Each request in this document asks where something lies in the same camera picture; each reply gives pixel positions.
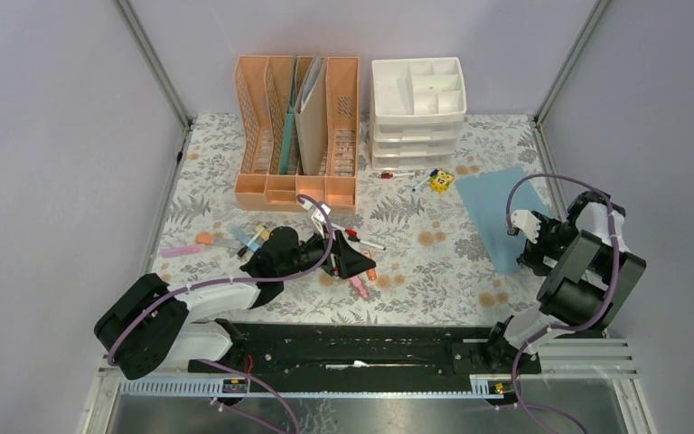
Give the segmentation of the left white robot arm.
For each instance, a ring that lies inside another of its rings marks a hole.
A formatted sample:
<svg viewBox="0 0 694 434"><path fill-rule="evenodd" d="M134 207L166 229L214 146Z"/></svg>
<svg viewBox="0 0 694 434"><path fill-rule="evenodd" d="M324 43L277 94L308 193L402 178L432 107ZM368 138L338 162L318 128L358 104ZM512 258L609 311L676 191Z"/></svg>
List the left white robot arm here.
<svg viewBox="0 0 694 434"><path fill-rule="evenodd" d="M372 258L349 244L342 231L322 231L300 241L294 229L277 227L241 266L239 278L171 289L155 273L141 276L97 321L93 333L107 350L109 364L128 380L143 378L162 366L185 366L199 359L231 372L243 363L245 350L208 318L262 307L283 292L288 280L316 269L347 280L375 266Z"/></svg>

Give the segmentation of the light blue folder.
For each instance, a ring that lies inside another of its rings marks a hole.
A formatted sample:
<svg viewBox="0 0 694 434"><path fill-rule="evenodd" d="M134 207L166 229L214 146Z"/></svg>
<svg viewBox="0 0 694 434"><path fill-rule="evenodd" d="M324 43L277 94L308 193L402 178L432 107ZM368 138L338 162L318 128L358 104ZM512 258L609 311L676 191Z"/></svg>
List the light blue folder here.
<svg viewBox="0 0 694 434"><path fill-rule="evenodd" d="M497 273L512 275L521 270L517 258L526 238L507 234L506 203L511 188L526 176L520 167L457 179L454 186Z"/></svg>

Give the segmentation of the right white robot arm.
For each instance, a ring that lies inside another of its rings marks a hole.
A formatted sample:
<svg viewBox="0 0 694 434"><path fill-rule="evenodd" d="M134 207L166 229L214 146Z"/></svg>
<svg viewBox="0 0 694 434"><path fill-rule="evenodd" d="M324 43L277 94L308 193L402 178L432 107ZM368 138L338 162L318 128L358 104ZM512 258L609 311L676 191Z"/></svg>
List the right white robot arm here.
<svg viewBox="0 0 694 434"><path fill-rule="evenodd" d="M536 307L492 328L480 362L503 373L562 335L607 328L647 267L624 242L624 220L624 208L595 191L578 195L564 221L512 212L511 233L527 238L517 262L544 281Z"/></svg>

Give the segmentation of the teal folder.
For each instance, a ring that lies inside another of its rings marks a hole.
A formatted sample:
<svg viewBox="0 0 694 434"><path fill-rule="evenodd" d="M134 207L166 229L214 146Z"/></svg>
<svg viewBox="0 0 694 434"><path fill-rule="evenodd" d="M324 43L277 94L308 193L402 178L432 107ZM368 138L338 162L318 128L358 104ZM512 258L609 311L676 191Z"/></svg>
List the teal folder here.
<svg viewBox="0 0 694 434"><path fill-rule="evenodd" d="M284 131L281 146L280 164L278 173L280 175L291 175L296 172L298 151L295 145L295 101L297 95L296 79L297 57L293 59L292 75L290 80L288 102L286 103L286 114L284 118Z"/></svg>

